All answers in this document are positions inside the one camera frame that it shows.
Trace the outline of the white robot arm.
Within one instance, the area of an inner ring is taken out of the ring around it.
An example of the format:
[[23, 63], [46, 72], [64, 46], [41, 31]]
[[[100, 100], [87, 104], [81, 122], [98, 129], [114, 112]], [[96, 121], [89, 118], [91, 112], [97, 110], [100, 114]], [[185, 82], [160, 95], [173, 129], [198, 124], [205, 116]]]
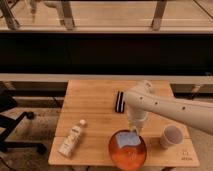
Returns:
[[213, 103], [155, 95], [147, 80], [129, 88], [124, 93], [124, 101], [130, 126], [137, 132], [152, 112], [213, 135]]

